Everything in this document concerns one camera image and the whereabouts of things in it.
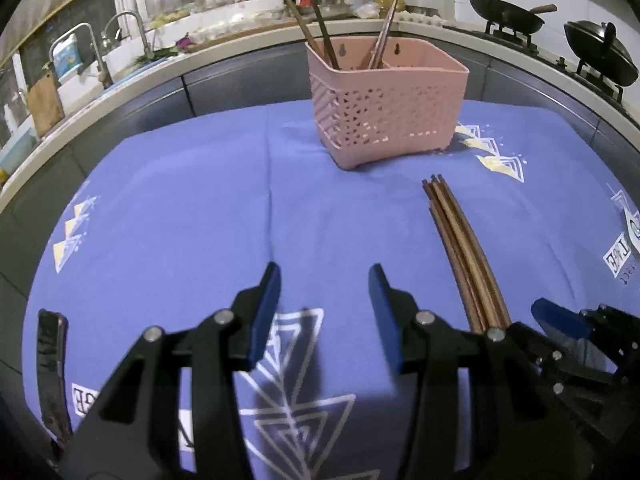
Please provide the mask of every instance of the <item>pink basket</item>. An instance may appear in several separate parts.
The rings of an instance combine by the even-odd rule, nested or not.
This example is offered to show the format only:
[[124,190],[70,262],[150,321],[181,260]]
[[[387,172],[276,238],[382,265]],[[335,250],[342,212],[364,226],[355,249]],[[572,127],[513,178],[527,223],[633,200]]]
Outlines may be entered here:
[[389,38],[386,68],[357,70],[376,38],[332,43],[340,71],[306,47],[318,133],[340,168],[449,145],[469,74],[462,63],[428,41]]

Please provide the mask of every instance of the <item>faucet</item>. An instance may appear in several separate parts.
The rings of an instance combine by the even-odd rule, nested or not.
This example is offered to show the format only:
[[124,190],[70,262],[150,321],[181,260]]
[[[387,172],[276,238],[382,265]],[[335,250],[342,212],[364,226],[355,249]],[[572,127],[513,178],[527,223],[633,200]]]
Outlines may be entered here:
[[145,34],[145,26],[142,23],[142,17],[137,12],[133,12],[132,10],[124,10],[123,12],[119,12],[118,14],[113,16],[104,26],[104,30],[102,31],[102,36],[103,37],[107,36],[107,29],[109,28],[109,25],[111,25],[111,22],[113,22],[114,20],[117,20],[120,16],[124,16],[125,14],[130,14],[138,22],[138,30],[140,31],[140,38],[142,39],[142,47],[145,50],[146,58],[149,61],[151,61],[154,58],[154,51],[149,46],[149,41],[146,38],[146,34]]
[[89,34],[91,34],[91,43],[94,46],[95,57],[98,60],[98,80],[102,83],[102,86],[104,87],[104,89],[107,89],[111,85],[113,85],[113,79],[111,79],[111,73],[109,72],[109,68],[107,67],[107,64],[104,62],[104,59],[102,58],[102,54],[100,54],[100,49],[98,48],[98,44],[95,41],[94,30],[92,29],[91,25],[89,25],[89,23],[87,22],[78,23],[75,27],[70,28],[62,36],[60,36],[56,41],[51,43],[51,47],[49,49],[49,61],[53,63],[53,49],[56,47],[56,45],[61,41],[66,40],[66,38],[68,38],[73,32],[78,30],[78,28],[80,27],[87,27],[89,29]]

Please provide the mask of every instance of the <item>chopstick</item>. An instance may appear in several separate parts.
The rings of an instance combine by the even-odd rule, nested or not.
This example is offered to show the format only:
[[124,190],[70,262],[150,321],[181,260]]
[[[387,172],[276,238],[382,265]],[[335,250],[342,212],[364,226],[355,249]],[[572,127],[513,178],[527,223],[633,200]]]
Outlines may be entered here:
[[367,67],[369,70],[382,67],[382,55],[385,53],[386,40],[389,37],[389,30],[391,28],[391,23],[394,20],[394,16],[396,15],[397,6],[398,0],[393,0],[393,3],[389,8],[389,12],[386,14],[385,21],[382,25],[382,30],[380,30],[380,35],[378,36],[378,40],[376,41],[376,46],[373,49],[373,55],[371,56],[369,66]]
[[302,16],[300,16],[300,12],[298,11],[298,8],[296,7],[296,4],[293,3],[291,0],[284,0],[284,1],[289,6],[289,9],[291,10],[291,13],[293,14],[293,17],[298,22],[298,25],[300,26],[300,29],[302,30],[302,34],[305,35],[306,42],[314,50],[314,52],[316,54],[318,54],[318,57],[320,57],[321,59],[324,59],[324,56],[320,52],[320,49],[318,48],[318,44],[316,43],[316,38],[313,37],[313,35],[311,34],[311,31],[309,30],[309,28],[306,26],[306,23],[302,19]]
[[489,327],[506,329],[511,319],[484,251],[449,185],[439,175],[422,181],[430,210],[465,306],[469,327],[484,333]]
[[335,57],[334,44],[331,43],[331,38],[329,37],[329,33],[326,30],[326,25],[324,24],[324,18],[322,17],[322,13],[318,8],[318,2],[316,2],[316,0],[311,0],[311,6],[314,8],[314,12],[316,13],[316,18],[318,19],[320,32],[322,32],[322,41],[324,43],[324,51],[329,56],[329,62],[331,62],[331,67],[334,70],[340,70],[340,65],[338,65],[338,59],[337,57]]

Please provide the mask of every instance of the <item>cutting board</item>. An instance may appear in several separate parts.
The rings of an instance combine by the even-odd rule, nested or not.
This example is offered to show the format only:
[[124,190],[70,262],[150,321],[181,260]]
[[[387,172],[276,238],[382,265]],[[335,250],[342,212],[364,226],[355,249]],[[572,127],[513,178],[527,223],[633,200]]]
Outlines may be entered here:
[[65,116],[51,71],[29,90],[27,106],[39,137],[44,137]]

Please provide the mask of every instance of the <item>screw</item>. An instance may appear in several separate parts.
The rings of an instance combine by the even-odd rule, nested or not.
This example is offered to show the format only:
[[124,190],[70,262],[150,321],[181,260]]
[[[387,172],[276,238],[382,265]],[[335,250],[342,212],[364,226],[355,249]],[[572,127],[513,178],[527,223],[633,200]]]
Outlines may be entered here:
[[415,315],[415,320],[418,324],[421,325],[430,325],[434,321],[436,321],[436,317],[433,315],[433,312],[429,310],[421,310],[418,314]]
[[504,339],[504,335],[504,330],[498,328],[497,326],[492,326],[489,330],[486,331],[486,336],[494,343],[502,341]]
[[145,330],[143,337],[150,343],[158,341],[162,337],[162,329],[159,326],[151,326]]
[[223,308],[213,315],[213,321],[219,325],[228,325],[234,320],[234,313],[228,308]]

